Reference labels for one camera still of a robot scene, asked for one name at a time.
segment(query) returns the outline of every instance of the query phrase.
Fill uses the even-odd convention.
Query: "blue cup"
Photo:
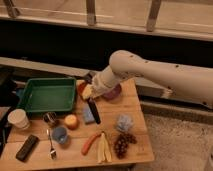
[[[58,127],[54,128],[52,130],[52,138],[59,144],[64,144],[68,139],[66,128],[64,128],[62,126],[58,126]]]

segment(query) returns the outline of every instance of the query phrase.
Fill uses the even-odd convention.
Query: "apple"
[[[71,130],[78,128],[79,121],[76,115],[74,114],[67,115],[64,119],[64,122],[65,125]]]

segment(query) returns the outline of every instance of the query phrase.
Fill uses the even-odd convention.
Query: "knife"
[[[89,108],[91,110],[91,113],[95,119],[95,122],[97,124],[101,123],[100,117],[99,117],[99,113],[98,113],[98,109],[96,107],[96,104],[94,102],[94,100],[92,98],[87,99],[87,104],[89,105]]]

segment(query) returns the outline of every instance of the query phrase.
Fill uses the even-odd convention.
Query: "black wall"
[[[119,49],[213,68],[213,42],[0,20],[0,56],[101,70]]]

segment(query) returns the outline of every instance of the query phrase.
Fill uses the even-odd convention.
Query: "banana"
[[[98,143],[98,163],[112,162],[112,155],[109,149],[109,143],[104,132],[101,133],[101,138]]]

